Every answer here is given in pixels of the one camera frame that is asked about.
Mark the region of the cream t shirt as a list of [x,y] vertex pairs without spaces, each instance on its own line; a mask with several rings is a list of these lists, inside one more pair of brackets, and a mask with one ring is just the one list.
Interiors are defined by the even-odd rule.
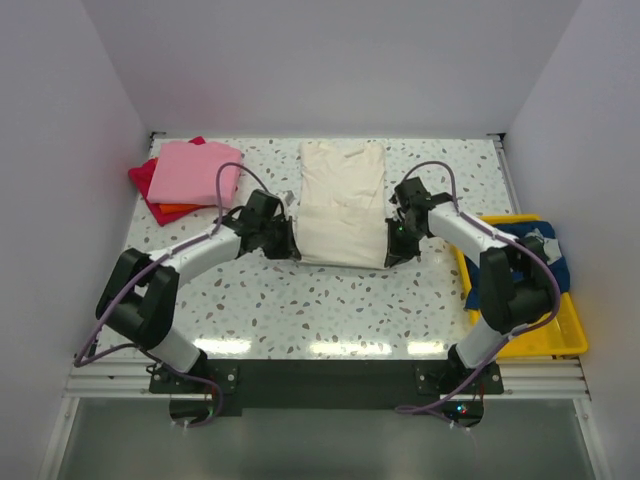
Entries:
[[384,147],[306,141],[300,156],[294,237],[301,261],[382,269],[388,246]]

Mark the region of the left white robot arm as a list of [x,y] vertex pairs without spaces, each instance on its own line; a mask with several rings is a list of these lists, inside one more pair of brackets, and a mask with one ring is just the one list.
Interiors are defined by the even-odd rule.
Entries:
[[196,392],[212,377],[207,356],[174,326],[179,290],[209,270],[256,250],[273,260],[298,260],[293,225],[283,200],[263,190],[214,226],[164,250],[130,248],[118,258],[96,317],[136,348],[170,367],[173,382]]

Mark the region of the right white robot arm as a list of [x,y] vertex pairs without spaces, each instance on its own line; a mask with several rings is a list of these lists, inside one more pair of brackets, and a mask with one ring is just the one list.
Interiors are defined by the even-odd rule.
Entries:
[[461,210],[449,193],[431,194],[417,178],[405,178],[391,203],[397,217],[386,221],[387,268],[421,255],[424,238],[456,246],[478,269],[476,287],[480,319],[449,349],[443,375],[448,386],[469,392],[484,368],[513,337],[558,312],[562,293],[547,265],[543,243],[518,238]]

